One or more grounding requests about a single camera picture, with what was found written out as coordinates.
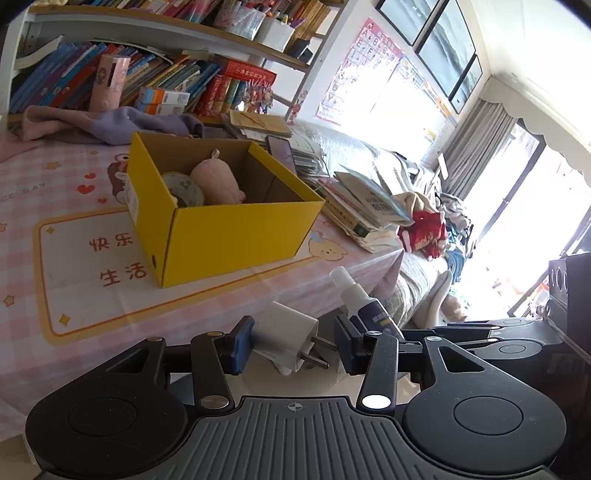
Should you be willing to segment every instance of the orange border frame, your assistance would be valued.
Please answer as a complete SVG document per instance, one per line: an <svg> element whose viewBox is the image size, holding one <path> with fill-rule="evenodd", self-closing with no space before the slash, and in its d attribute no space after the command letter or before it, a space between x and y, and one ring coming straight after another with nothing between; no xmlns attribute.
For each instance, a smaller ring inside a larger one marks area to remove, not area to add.
<svg viewBox="0 0 591 480"><path fill-rule="evenodd" d="M271 268L263 272L254 273L238 280L232 280L228 283L218 285L215 287L207 288L184 297L180 297L175 300L169 300L165 303L161 303L152 307L147 307L137 312L127 313L113 319L105 320L96 325L82 327L78 330L73 330L67 333L56 333L51 325L51 319L49 317L49 310L47 307L47 293L45 290L45 280L43 275L43 256L41 249L41 229L46 225L55 225L56 223L67 222L69 220L77 220L80 218L88 218L99 215L110 215L111 213L126 212L126 207L115 207L111 209L93 211L93 212L80 212L70 215L64 215L51 219L43 219L39 221L33 227L33 272L35 277L35 290L37 294L37 307L39 311L39 322L41 325L41 331L47 342L52 345L65 345L67 343L76 342L85 338L90 338L96 335L102 335L103 333L117 330L130 323L140 322L147 318L154 317L158 314L169 313L173 310L177 310L198 301L210 299L216 295L236 290L237 288L246 287L259 281L260 278L267 279L272 278L278 273L287 272L294 268L306 265L316 260L320 260L316 257L304 258L302 260L296 260L290 264L282 265L280 267Z"/></svg>

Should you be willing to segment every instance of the curtain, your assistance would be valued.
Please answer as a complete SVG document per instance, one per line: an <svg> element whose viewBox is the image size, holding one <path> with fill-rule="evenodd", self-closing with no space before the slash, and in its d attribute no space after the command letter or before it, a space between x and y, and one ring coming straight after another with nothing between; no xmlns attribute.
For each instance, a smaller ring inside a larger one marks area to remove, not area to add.
<svg viewBox="0 0 591 480"><path fill-rule="evenodd" d="M443 191L465 200L516 121L501 103L479 99L443 153L449 172Z"/></svg>

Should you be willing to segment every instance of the ceiling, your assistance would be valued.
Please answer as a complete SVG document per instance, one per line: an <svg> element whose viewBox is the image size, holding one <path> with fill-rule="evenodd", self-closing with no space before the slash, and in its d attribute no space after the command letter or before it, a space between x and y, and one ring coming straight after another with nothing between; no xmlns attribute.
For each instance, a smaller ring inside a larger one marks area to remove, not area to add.
<svg viewBox="0 0 591 480"><path fill-rule="evenodd" d="M591 30L557 0L472 0L472 5L491 74L589 148Z"/></svg>

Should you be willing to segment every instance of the ribbed gray plate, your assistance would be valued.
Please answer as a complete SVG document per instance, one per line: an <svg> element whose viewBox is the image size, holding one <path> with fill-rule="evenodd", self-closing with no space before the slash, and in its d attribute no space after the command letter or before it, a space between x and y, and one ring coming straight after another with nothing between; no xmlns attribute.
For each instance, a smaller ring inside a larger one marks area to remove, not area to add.
<svg viewBox="0 0 591 480"><path fill-rule="evenodd" d="M416 454L392 421L361 415L343 397L247 397L229 415L199 420L171 458L128 480L462 478L468 477L441 470ZM547 471L523 477L555 478ZM41 479L60 477L45 473Z"/></svg>

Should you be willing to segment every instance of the spray bottle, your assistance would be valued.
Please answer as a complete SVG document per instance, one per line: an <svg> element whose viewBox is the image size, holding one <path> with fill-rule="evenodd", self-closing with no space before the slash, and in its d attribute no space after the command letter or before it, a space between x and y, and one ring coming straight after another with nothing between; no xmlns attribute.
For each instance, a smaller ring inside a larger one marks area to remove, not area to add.
<svg viewBox="0 0 591 480"><path fill-rule="evenodd" d="M340 291L340 297L349 311L349 320L360 333L370 330L389 333L404 340L404 335L394 323L378 299L370 297L361 285L355 282L345 267L330 272L330 278Z"/></svg>

